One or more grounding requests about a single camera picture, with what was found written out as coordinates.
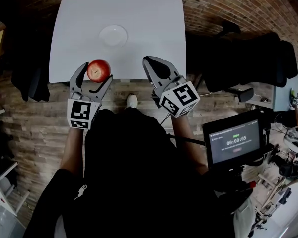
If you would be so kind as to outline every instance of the electronic equipment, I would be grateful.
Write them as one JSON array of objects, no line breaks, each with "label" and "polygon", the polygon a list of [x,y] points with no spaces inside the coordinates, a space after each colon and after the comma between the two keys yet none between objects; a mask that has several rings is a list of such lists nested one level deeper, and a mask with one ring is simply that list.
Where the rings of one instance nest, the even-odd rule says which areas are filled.
[{"label": "electronic equipment", "polygon": [[209,169],[232,169],[267,152],[260,110],[251,110],[203,125]]}]

